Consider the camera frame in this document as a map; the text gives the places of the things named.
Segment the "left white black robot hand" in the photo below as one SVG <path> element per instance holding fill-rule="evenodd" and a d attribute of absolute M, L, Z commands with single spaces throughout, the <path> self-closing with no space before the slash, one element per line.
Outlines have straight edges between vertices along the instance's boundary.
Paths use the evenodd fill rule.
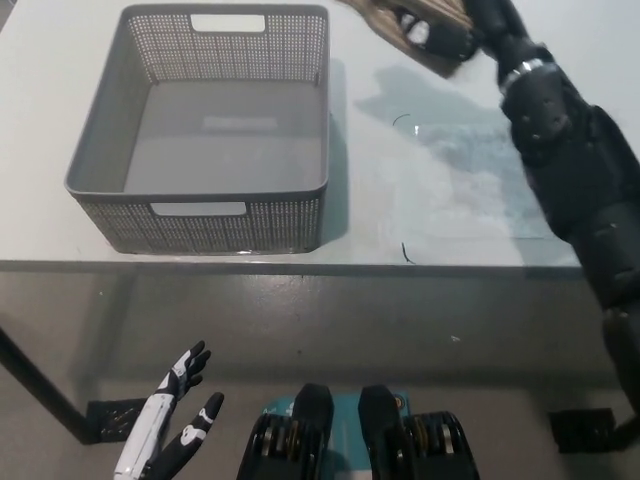
<path fill-rule="evenodd" d="M 113 472 L 115 479 L 172 479 L 195 455 L 222 407 L 221 392 L 214 393 L 167 445 L 162 442 L 177 404 L 201 383 L 210 356 L 211 351 L 200 341 L 167 371 L 125 442 Z"/>

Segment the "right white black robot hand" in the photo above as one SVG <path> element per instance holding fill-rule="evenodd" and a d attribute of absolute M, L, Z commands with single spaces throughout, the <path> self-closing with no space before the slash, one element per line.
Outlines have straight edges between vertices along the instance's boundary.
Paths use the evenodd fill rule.
<path fill-rule="evenodd" d="M 449 60 L 467 61 L 483 50 L 498 66 L 498 82 L 521 64 L 550 61 L 547 49 L 531 40 L 514 4 L 510 1 L 466 1 L 473 27 L 467 30 L 445 21 L 430 21 L 406 8 L 395 16 L 405 38 L 416 49 Z"/>

